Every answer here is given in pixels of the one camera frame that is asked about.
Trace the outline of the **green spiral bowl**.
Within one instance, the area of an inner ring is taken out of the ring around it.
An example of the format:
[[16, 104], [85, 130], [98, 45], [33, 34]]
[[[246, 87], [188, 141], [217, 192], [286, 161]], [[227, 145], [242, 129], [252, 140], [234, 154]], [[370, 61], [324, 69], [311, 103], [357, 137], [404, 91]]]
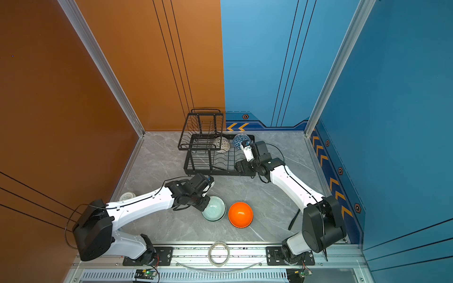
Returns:
[[217, 196], [211, 196], [208, 206], [202, 212], [203, 217], [210, 222], [220, 221], [226, 214], [224, 201]]

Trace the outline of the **blue triangle patterned bowl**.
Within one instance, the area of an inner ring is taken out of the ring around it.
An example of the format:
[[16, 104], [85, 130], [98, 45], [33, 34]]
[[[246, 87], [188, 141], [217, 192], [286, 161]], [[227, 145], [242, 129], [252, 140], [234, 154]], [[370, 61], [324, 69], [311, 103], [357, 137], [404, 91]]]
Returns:
[[236, 149], [242, 150], [243, 143], [245, 143], [246, 146], [251, 143], [251, 138], [247, 134], [240, 133], [234, 136], [232, 144]]

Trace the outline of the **brown patterned bowl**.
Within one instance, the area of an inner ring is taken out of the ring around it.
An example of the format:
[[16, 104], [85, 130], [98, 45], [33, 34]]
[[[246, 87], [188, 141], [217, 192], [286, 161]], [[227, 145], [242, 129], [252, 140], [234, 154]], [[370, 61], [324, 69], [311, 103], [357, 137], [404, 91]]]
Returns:
[[223, 136], [215, 138], [212, 144], [218, 153], [226, 153], [231, 148], [229, 140]]

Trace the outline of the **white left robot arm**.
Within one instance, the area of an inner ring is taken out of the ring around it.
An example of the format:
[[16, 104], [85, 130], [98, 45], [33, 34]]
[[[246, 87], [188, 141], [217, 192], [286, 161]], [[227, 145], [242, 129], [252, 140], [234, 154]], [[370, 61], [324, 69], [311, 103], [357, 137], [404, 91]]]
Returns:
[[122, 232], [121, 228], [152, 213], [181, 206], [203, 212], [210, 202], [207, 193], [214, 183], [212, 176], [197, 173], [189, 179], [166, 180], [161, 188], [128, 200], [91, 202], [71, 230], [81, 261], [119, 256], [124, 258], [125, 266], [156, 264], [158, 252], [150, 238]]

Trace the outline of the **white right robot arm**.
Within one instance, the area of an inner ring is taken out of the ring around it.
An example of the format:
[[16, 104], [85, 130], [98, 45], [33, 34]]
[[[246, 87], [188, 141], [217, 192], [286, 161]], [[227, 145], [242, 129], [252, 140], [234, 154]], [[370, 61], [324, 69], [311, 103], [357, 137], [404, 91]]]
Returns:
[[286, 263], [295, 265], [307, 252], [327, 254], [327, 248], [347, 237], [342, 206], [333, 196], [316, 192], [299, 179], [280, 158], [273, 158], [268, 144], [244, 141], [240, 148], [245, 159], [235, 164], [236, 171], [254, 172], [279, 187], [302, 213], [302, 229], [282, 241]]

